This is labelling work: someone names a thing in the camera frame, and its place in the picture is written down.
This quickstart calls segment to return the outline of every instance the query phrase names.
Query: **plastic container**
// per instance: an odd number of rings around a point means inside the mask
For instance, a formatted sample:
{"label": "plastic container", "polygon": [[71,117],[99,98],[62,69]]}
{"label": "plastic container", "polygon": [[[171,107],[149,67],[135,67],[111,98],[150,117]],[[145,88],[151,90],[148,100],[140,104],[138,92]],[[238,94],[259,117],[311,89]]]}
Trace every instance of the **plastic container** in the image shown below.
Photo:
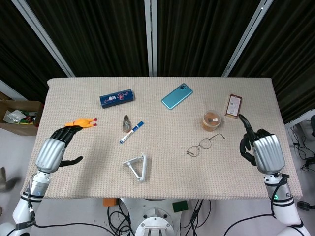
{"label": "plastic container", "polygon": [[222,118],[214,110],[208,110],[203,115],[201,126],[206,131],[214,131],[220,124]]}

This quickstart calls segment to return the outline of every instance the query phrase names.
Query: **teal phone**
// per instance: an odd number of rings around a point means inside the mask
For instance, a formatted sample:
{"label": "teal phone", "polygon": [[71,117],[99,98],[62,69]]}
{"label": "teal phone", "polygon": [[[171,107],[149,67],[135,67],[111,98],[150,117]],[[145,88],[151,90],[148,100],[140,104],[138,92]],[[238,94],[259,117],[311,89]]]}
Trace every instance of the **teal phone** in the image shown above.
{"label": "teal phone", "polygon": [[172,110],[178,104],[185,100],[192,94],[191,88],[186,84],[179,85],[174,91],[161,100],[161,102],[169,109]]}

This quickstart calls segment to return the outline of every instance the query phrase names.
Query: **blue cardboard box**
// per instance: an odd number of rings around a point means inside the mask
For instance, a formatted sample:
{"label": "blue cardboard box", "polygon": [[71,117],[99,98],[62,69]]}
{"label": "blue cardboard box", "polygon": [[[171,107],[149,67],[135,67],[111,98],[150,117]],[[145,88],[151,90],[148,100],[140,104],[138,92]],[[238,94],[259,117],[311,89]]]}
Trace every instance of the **blue cardboard box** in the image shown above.
{"label": "blue cardboard box", "polygon": [[107,107],[119,105],[125,102],[133,101],[133,93],[131,89],[127,89],[124,91],[100,96],[99,98],[100,98],[100,104],[102,108],[107,108]]}

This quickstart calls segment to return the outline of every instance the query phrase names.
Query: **table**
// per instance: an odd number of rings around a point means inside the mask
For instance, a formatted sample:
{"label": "table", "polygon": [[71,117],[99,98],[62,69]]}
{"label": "table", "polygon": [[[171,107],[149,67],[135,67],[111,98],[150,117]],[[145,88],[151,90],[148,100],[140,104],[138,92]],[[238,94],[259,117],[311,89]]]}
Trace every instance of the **table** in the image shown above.
{"label": "table", "polygon": [[[173,110],[161,99],[181,83],[193,94]],[[239,153],[245,133],[239,119],[224,116],[229,95],[243,98],[241,113],[254,130],[264,128],[278,136],[289,184],[295,197],[302,196],[276,96],[270,78],[172,78],[172,77],[97,77],[55,78],[41,118],[26,182],[36,171],[34,162],[45,139],[69,121],[97,118],[97,126],[78,132],[64,154],[64,160],[80,155],[75,166],[59,168],[51,175],[47,198],[179,198],[179,199],[261,199],[267,198],[263,174]],[[103,109],[99,96],[132,89],[135,100]],[[218,111],[222,124],[214,132],[201,128],[207,110]],[[135,126],[144,125],[125,143],[122,124],[128,115]],[[212,147],[192,158],[189,147],[204,138],[221,133]],[[145,182],[138,182],[123,162],[148,157]]]}

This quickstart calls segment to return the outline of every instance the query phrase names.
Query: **eyeglasses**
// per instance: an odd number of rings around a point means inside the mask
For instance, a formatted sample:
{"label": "eyeglasses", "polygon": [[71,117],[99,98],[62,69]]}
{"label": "eyeglasses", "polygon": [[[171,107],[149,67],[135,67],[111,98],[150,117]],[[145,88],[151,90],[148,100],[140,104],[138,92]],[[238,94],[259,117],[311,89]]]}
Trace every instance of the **eyeglasses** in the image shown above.
{"label": "eyeglasses", "polygon": [[[224,137],[222,134],[216,134],[215,136],[217,136],[217,135],[221,135],[222,138],[225,139],[225,137]],[[211,138],[209,138],[209,139],[205,138],[205,139],[201,140],[198,146],[192,146],[192,147],[190,147],[190,148],[187,150],[186,154],[188,154],[188,155],[191,156],[191,157],[196,157],[196,156],[199,155],[199,152],[200,152],[199,147],[201,147],[201,148],[203,148],[203,149],[209,149],[209,148],[211,148],[211,139],[213,139],[215,136],[213,136],[213,137],[211,137]]]}

